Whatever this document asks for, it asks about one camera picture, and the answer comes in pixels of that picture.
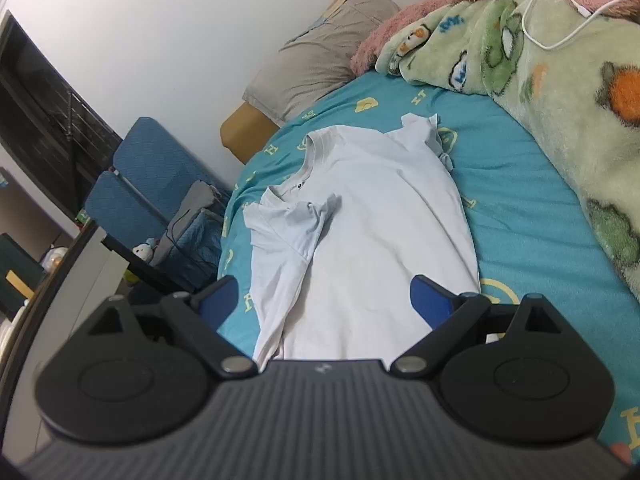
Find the white desk with dark top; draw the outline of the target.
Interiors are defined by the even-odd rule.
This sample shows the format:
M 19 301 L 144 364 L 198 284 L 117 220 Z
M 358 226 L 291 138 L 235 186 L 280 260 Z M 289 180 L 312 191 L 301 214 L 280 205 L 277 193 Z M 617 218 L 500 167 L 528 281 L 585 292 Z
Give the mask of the white desk with dark top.
M 1 454 L 18 465 L 50 441 L 34 388 L 43 367 L 107 297 L 123 294 L 128 261 L 92 224 L 37 289 L 1 358 Z

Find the small white plush toy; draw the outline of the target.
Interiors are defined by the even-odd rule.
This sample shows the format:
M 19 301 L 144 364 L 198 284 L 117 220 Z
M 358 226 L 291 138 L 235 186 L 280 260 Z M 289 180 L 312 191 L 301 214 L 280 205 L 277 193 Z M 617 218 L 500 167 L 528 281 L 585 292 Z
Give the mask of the small white plush toy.
M 148 238 L 145 242 L 132 248 L 131 251 L 145 263 L 150 263 L 154 257 L 155 249 L 159 241 L 158 238 Z

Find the dark barred window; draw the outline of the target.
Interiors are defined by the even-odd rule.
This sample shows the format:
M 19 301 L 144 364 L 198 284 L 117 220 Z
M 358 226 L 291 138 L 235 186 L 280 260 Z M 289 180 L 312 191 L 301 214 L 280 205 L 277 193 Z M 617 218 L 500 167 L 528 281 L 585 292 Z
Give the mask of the dark barred window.
M 1 145 L 21 170 L 73 219 L 120 142 L 8 14 L 1 23 Z

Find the blue quilted chair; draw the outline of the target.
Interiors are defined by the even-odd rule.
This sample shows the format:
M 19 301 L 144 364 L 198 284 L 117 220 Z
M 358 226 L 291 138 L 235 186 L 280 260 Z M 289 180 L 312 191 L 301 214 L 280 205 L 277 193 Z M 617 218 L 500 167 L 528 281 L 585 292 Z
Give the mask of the blue quilted chair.
M 85 212 L 127 248 L 160 238 L 166 223 L 114 172 L 104 171 L 86 198 Z
M 196 180 L 205 181 L 228 195 L 230 191 L 204 168 L 155 119 L 141 117 L 116 150 L 113 162 L 121 178 L 168 224 L 183 197 Z M 159 238 L 150 265 L 187 289 L 197 289 L 213 281 L 221 255 L 211 249 L 178 246 L 168 252 Z

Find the grey folded cloth on chair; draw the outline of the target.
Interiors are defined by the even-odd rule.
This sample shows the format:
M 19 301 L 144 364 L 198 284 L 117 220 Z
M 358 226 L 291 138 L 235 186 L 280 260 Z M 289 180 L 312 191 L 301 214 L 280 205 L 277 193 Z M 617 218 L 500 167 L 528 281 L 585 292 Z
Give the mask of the grey folded cloth on chair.
M 168 252 L 194 242 L 196 248 L 211 249 L 219 255 L 227 200 L 226 193 L 196 180 L 168 224 L 163 238 Z

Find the grey pillow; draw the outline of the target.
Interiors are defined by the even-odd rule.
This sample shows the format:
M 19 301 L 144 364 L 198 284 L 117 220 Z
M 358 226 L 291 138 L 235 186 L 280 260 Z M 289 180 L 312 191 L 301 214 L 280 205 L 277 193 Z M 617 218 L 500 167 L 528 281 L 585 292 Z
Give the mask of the grey pillow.
M 398 11 L 393 0 L 334 0 L 262 66 L 243 100 L 284 125 L 353 80 L 350 60 L 358 47 Z

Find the blue quilted chair near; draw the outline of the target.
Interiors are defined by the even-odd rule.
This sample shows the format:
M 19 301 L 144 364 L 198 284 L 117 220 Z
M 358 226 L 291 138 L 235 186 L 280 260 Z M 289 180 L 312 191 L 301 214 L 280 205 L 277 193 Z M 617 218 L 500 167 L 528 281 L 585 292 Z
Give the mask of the blue quilted chair near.
M 121 178 L 168 224 L 183 197 L 196 180 L 205 181 L 228 195 L 230 191 L 204 168 L 155 119 L 141 117 L 116 150 L 113 162 Z M 187 289 L 197 289 L 213 281 L 221 255 L 211 249 L 178 246 L 168 252 L 159 238 L 150 265 Z

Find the dark green bag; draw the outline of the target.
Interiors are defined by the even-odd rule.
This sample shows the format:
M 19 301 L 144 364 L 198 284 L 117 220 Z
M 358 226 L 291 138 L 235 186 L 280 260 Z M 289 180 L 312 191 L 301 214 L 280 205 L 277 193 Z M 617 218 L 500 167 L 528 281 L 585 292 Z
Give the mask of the dark green bag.
M 17 242 L 1 235 L 1 313 L 12 321 L 40 285 L 42 266 Z

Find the green cartoon fleece blanket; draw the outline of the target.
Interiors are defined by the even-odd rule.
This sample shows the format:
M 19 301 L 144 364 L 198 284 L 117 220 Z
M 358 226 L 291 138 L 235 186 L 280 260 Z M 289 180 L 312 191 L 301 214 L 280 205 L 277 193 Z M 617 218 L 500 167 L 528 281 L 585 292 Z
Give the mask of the green cartoon fleece blanket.
M 459 2 L 384 44 L 376 70 L 489 96 L 572 188 L 594 236 L 639 290 L 639 27 L 565 0 Z

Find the teal smiley bed sheet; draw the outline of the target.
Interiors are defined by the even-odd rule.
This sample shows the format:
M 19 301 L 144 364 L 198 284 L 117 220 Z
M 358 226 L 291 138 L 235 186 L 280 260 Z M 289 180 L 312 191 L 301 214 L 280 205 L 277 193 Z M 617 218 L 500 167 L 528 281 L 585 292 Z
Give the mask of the teal smiley bed sheet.
M 639 448 L 639 305 L 598 244 L 578 199 L 533 137 L 487 96 L 415 87 L 367 73 L 303 111 L 272 136 L 240 174 L 224 220 L 221 275 L 241 285 L 222 333 L 252 351 L 259 326 L 247 285 L 250 234 L 242 206 L 299 170 L 307 133 L 332 125 L 395 130 L 401 117 L 436 116 L 461 193 L 484 294 L 515 304 L 546 296 L 611 372 L 615 400 L 605 443 Z

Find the blue quilted chair far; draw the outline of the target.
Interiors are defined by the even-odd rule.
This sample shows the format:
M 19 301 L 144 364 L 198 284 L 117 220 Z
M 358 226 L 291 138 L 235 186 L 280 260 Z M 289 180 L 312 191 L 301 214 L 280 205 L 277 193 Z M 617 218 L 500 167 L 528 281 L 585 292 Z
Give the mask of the blue quilted chair far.
M 86 198 L 85 212 L 127 248 L 160 238 L 166 223 L 114 172 L 104 171 Z

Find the white t-shirt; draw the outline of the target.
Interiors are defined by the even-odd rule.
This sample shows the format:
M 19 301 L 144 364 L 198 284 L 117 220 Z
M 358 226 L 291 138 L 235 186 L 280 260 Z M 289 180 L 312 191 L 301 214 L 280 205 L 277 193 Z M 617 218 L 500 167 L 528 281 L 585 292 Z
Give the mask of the white t-shirt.
M 303 165 L 244 208 L 253 358 L 393 362 L 433 328 L 410 301 L 423 275 L 477 292 L 480 271 L 436 116 L 399 129 L 308 133 Z

